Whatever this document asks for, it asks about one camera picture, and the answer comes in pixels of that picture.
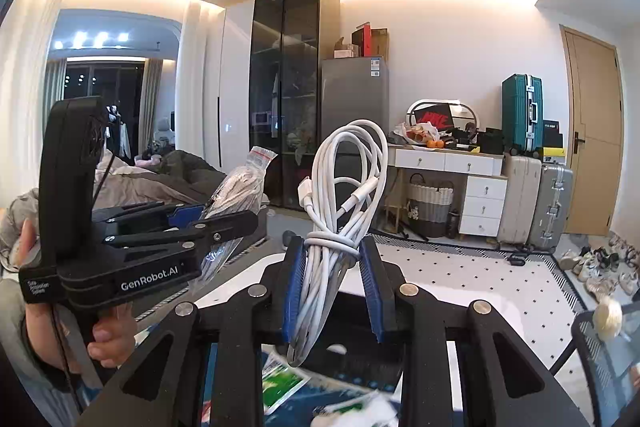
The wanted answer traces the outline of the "green white wipes packet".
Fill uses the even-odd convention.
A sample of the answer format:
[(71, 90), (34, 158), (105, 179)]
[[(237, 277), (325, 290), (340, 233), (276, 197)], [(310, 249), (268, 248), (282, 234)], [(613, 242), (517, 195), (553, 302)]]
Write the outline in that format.
[(276, 352), (270, 352), (262, 367), (262, 406), (273, 414), (310, 381), (310, 375), (289, 366)]

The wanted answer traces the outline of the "white foam sheet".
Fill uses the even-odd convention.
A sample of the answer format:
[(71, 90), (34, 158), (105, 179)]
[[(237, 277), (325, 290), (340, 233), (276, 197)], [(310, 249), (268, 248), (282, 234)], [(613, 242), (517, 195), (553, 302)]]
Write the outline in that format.
[(378, 392), (345, 402), (326, 405), (314, 413), (311, 427), (398, 426), (398, 414), (390, 400)]

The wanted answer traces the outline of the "olive green duvet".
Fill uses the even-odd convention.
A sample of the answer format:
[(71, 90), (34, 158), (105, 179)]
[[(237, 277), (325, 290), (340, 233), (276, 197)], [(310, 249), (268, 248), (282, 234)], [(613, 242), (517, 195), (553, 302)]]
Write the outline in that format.
[(173, 150), (151, 170), (160, 176), (160, 181), (200, 204), (208, 202), (226, 179), (224, 172), (185, 150)]

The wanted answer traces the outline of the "white dotted rug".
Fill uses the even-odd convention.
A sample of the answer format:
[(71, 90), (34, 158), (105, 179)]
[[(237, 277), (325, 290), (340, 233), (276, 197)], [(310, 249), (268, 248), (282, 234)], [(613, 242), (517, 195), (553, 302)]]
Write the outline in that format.
[(514, 265), (509, 251), (382, 234), (374, 239), (381, 258), (399, 265), (407, 281), (438, 297), (449, 288), (488, 300), (548, 366), (562, 355), (574, 318), (586, 309), (575, 285), (548, 255), (532, 254)]

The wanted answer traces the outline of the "grey slipper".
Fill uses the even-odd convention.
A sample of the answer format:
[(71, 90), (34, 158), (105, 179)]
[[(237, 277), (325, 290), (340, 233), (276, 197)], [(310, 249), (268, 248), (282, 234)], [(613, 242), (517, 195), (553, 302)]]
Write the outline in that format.
[(282, 245), (284, 248), (288, 248), (288, 246), (290, 246), (292, 239), (294, 239), (294, 237), (296, 236), (296, 234), (293, 231), (290, 230), (286, 230), (283, 232), (282, 234)]

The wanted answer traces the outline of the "glass side table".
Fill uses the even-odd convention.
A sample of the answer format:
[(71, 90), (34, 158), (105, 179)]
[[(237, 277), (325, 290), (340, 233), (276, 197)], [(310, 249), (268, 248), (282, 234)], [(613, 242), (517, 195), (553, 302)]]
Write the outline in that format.
[(596, 311), (578, 314), (570, 328), (572, 339), (552, 364), (559, 373), (574, 352), (578, 353), (590, 394), (595, 426), (639, 425), (639, 303), (622, 306), (622, 329), (602, 340), (596, 327)]

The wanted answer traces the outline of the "cream plush toy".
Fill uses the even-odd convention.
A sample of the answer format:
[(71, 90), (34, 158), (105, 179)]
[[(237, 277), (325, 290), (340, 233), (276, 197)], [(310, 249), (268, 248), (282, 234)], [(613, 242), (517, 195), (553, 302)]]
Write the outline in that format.
[(605, 296), (593, 311), (593, 326), (601, 341), (608, 341), (620, 335), (623, 326), (623, 309), (620, 303)]

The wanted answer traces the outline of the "black bottle under desk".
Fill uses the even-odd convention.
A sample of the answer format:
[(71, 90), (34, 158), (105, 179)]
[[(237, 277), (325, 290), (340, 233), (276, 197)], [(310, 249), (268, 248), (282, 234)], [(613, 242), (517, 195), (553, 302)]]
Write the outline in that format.
[(448, 222), (447, 222), (447, 236), (450, 239), (455, 239), (458, 236), (459, 221), (460, 221), (459, 211), (451, 210), (448, 215)]

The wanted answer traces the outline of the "woven laundry basket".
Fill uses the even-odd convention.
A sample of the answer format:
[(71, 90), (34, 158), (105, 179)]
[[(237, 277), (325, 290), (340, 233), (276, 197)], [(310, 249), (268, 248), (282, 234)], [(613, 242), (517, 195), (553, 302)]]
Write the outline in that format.
[(442, 237), (454, 201), (454, 184), (427, 182), (421, 173), (413, 173), (407, 185), (407, 218), (410, 228), (425, 237)]

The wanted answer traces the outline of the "beige hard suitcase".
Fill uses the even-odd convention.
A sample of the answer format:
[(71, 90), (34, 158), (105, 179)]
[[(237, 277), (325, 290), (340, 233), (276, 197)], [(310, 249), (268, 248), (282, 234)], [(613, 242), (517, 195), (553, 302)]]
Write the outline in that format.
[(502, 174), (506, 177), (498, 242), (524, 245), (532, 227), (540, 187), (541, 161), (533, 157), (506, 156)]

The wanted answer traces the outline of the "cardboard boxes on fridge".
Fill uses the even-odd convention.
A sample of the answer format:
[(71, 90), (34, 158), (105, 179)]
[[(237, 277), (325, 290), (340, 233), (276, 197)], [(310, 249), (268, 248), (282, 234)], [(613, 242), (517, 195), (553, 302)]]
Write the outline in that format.
[(359, 25), (352, 33), (350, 43), (341, 37), (334, 44), (334, 58), (390, 57), (390, 33), (387, 28), (373, 28), (369, 22)]

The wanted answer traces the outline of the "bag of oranges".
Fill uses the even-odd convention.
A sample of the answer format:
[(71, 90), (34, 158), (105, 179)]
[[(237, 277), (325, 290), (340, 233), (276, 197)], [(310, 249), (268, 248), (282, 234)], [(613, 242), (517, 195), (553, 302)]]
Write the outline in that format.
[(419, 122), (419, 124), (411, 126), (402, 122), (395, 127), (393, 134), (411, 145), (427, 148), (443, 148), (445, 146), (439, 131), (430, 122)]

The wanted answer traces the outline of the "red black nike box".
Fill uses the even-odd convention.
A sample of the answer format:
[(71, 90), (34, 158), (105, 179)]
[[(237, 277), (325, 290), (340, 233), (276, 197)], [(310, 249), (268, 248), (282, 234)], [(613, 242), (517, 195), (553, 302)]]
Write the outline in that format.
[(417, 124), (429, 122), (439, 132), (454, 129), (454, 118), (452, 118), (449, 104), (419, 106), (413, 111), (413, 115)]

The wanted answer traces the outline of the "oval vanity mirror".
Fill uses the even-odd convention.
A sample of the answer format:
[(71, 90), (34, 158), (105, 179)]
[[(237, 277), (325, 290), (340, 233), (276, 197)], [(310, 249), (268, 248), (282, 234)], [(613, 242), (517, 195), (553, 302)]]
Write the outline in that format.
[(474, 109), (459, 100), (421, 98), (408, 107), (405, 122), (408, 126), (429, 122), (438, 131), (450, 132), (454, 138), (465, 133), (469, 140), (480, 130), (480, 118)]

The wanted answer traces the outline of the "beige wooden door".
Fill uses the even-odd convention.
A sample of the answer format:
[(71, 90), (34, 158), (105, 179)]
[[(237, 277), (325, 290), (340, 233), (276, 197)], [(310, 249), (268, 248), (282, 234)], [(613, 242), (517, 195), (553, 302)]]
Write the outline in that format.
[(610, 231), (622, 172), (624, 112), (614, 46), (563, 26), (574, 172), (565, 231), (605, 236)]

